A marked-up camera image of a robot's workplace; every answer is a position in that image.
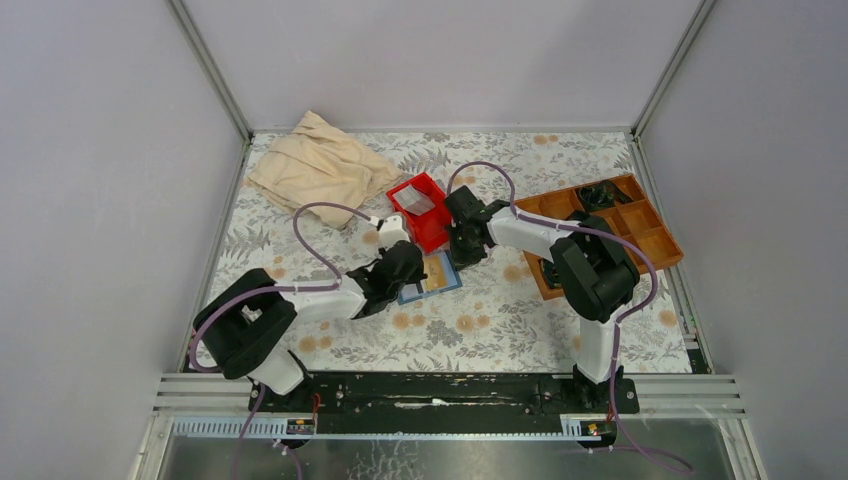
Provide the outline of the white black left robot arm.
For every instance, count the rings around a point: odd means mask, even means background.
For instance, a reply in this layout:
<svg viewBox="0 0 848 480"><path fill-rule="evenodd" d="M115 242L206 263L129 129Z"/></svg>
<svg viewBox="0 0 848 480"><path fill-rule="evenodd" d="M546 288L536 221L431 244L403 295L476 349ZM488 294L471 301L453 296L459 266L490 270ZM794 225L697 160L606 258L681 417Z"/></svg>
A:
<svg viewBox="0 0 848 480"><path fill-rule="evenodd" d="M373 262L332 284L281 285L255 268L242 275L193 320L189 347L193 368L202 345L223 376L247 377L272 391L288 411L309 401L305 367L280 342L294 324L366 318L395 302L403 287L426 278L423 254L408 241L382 249Z"/></svg>

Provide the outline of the red plastic bin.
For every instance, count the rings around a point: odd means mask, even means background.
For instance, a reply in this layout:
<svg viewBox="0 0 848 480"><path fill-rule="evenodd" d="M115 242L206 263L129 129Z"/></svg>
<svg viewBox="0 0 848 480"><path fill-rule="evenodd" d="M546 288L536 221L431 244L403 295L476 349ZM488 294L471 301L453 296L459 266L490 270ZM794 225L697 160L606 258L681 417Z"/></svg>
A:
<svg viewBox="0 0 848 480"><path fill-rule="evenodd" d="M452 217L444 204L446 194L427 173L420 173L386 194L393 209L405 219L415 244L433 253L449 242Z"/></svg>

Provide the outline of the tan credit card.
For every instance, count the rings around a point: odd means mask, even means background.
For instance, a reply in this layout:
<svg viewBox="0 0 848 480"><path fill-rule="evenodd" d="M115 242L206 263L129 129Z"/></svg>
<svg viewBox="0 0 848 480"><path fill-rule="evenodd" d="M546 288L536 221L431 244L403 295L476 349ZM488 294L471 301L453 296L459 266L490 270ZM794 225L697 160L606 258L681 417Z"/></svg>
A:
<svg viewBox="0 0 848 480"><path fill-rule="evenodd" d="M425 257L424 268L426 279L423 288L425 292L440 291L455 284L455 275L450 260L444 252Z"/></svg>

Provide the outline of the wooden compartment tray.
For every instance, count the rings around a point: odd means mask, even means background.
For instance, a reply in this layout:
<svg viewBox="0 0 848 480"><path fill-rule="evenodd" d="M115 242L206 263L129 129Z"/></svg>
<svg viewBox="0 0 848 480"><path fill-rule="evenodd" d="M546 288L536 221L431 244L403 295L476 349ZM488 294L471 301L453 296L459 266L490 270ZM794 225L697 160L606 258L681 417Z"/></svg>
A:
<svg viewBox="0 0 848 480"><path fill-rule="evenodd" d="M603 218L613 233L636 245L658 272L658 299L668 299L670 290L662 270L678 264L684 257L682 249L661 219L657 209L632 174L587 183L516 201L520 209L534 214L565 220L575 211L585 211ZM503 271L509 283L533 279L543 300L564 296L562 288L555 288L550 266L537 255L524 252L518 266L511 261Z"/></svg>

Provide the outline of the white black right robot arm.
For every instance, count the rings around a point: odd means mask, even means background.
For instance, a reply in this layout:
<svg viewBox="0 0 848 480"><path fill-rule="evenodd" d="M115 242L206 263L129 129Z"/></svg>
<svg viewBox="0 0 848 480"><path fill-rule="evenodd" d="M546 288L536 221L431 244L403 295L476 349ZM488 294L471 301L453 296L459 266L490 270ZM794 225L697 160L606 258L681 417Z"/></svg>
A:
<svg viewBox="0 0 848 480"><path fill-rule="evenodd" d="M567 302L581 317L583 347L575 366L583 378L575 382L573 396L583 410L601 410L613 398L609 380L617 374L613 317L625 311L640 277L606 221L588 214L555 220L504 200L486 204L466 187L448 194L444 205L451 215L446 230L457 269L480 263L497 246L553 265Z"/></svg>

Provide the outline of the blue card holder wallet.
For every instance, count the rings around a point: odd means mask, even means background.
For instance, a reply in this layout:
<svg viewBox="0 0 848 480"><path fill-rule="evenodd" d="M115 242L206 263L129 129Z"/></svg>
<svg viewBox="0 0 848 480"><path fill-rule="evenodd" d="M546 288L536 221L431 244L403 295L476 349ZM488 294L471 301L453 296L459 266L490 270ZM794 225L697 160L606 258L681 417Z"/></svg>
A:
<svg viewBox="0 0 848 480"><path fill-rule="evenodd" d="M463 283L448 251L426 255L425 278L403 287L398 304L404 305L460 288Z"/></svg>

